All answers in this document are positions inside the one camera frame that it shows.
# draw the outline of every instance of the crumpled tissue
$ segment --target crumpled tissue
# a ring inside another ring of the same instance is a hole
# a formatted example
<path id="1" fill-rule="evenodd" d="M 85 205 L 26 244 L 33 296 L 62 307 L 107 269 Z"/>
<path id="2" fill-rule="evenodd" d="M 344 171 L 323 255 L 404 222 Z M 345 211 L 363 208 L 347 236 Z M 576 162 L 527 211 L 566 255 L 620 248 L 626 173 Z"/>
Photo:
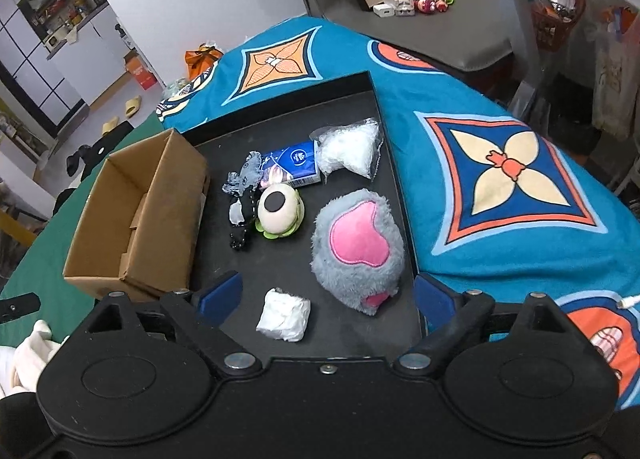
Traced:
<path id="1" fill-rule="evenodd" d="M 311 301 L 289 295 L 282 290 L 270 289 L 264 297 L 264 308 L 255 330 L 287 342 L 299 342 L 305 335 Z"/>

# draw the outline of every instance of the metal table leg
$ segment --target metal table leg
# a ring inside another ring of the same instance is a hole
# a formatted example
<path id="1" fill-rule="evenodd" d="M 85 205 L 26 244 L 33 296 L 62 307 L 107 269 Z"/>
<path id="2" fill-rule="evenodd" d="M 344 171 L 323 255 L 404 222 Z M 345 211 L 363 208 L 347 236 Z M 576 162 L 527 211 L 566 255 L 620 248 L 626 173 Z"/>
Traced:
<path id="1" fill-rule="evenodd" d="M 510 112 L 525 119 L 543 75 L 529 1 L 498 0 L 498 6 L 515 55 L 514 75 L 522 79 L 511 100 Z"/>

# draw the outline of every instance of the orange bag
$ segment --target orange bag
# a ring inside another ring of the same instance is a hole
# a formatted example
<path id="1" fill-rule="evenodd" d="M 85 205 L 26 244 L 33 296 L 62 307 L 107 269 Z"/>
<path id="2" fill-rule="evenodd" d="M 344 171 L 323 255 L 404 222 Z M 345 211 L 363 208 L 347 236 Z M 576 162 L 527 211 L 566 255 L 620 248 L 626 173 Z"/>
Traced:
<path id="1" fill-rule="evenodd" d="M 222 51 L 212 46 L 208 48 L 201 44 L 198 51 L 185 51 L 184 61 L 187 63 L 187 69 L 189 71 L 189 80 L 193 80 L 198 75 L 201 75 L 211 67 L 214 62 L 222 58 Z"/>

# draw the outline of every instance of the metal screw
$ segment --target metal screw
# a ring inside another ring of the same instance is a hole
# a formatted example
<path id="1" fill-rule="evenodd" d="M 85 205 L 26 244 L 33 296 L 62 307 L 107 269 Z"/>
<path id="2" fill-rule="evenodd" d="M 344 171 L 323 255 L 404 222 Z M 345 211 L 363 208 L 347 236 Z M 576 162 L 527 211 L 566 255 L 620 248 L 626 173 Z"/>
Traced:
<path id="1" fill-rule="evenodd" d="M 335 365 L 320 365 L 320 372 L 322 374 L 335 374 L 338 372 L 338 367 Z"/>
<path id="2" fill-rule="evenodd" d="M 230 369 L 248 369 L 255 363 L 255 356 L 249 353 L 233 353 L 225 357 L 225 365 Z"/>
<path id="3" fill-rule="evenodd" d="M 426 369 L 429 367 L 431 363 L 431 358 L 422 353 L 409 353 L 402 355 L 398 362 L 405 369 L 412 369 L 414 371 L 419 371 L 420 369 Z"/>

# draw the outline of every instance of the white plastic bag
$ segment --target white plastic bag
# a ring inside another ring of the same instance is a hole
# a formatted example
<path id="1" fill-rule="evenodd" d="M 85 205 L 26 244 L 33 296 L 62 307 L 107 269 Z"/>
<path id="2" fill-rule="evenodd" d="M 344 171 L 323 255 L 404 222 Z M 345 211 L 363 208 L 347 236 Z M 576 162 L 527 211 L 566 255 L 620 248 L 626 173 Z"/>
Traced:
<path id="1" fill-rule="evenodd" d="M 375 119 L 317 129 L 309 137 L 318 143 L 316 163 L 325 181 L 339 168 L 351 170 L 371 181 L 375 178 L 383 141 L 382 129 Z"/>
<path id="2" fill-rule="evenodd" d="M 593 91 L 594 127 L 626 140 L 632 131 L 640 85 L 640 18 L 622 39 L 616 33 L 596 37 L 596 83 Z"/>

